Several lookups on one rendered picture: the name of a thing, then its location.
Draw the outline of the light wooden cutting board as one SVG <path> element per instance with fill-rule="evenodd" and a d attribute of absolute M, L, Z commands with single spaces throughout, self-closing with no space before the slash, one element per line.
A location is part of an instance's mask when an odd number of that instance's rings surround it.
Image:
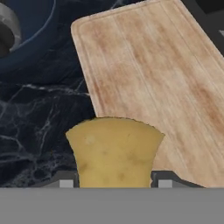
<path fill-rule="evenodd" d="M 156 127 L 156 170 L 224 187 L 224 57 L 182 1 L 82 17 L 71 34 L 96 115 Z"/>

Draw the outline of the dark grey hob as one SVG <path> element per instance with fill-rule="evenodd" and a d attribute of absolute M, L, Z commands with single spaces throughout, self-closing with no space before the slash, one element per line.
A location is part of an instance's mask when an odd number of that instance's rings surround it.
<path fill-rule="evenodd" d="M 181 0 L 224 57 L 224 0 Z"/>

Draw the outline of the dark blue round plate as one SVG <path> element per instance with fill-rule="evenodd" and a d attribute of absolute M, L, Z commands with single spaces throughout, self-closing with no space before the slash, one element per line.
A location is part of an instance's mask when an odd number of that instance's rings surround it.
<path fill-rule="evenodd" d="M 22 23 L 23 41 L 10 56 L 0 59 L 0 80 L 40 78 L 57 50 L 51 47 L 68 37 L 60 25 L 76 18 L 108 10 L 116 0 L 10 0 Z"/>

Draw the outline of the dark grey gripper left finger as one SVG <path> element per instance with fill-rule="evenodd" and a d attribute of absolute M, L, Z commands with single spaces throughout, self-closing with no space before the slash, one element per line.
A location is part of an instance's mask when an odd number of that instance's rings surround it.
<path fill-rule="evenodd" d="M 57 171 L 51 179 L 33 185 L 33 187 L 75 188 L 78 176 L 74 171 Z"/>

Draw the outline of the grey and black round object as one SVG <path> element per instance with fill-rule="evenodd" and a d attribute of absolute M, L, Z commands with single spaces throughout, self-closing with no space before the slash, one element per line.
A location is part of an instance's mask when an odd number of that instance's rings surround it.
<path fill-rule="evenodd" d="M 21 41 L 22 32 L 18 16 L 6 4 L 6 0 L 0 0 L 0 58 L 15 51 Z"/>

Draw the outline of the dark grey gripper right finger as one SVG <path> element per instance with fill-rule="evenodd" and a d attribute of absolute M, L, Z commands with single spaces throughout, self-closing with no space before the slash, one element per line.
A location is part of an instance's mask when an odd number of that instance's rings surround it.
<path fill-rule="evenodd" d="M 174 171 L 152 171 L 151 175 L 152 188 L 179 188 L 179 187 L 196 187 L 201 185 L 189 182 L 180 178 Z"/>

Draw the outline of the yellow sponge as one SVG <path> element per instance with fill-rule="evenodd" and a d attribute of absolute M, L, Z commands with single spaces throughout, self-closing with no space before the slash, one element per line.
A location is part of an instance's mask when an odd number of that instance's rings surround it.
<path fill-rule="evenodd" d="M 128 118 L 86 120 L 66 133 L 81 188 L 148 188 L 165 134 Z"/>

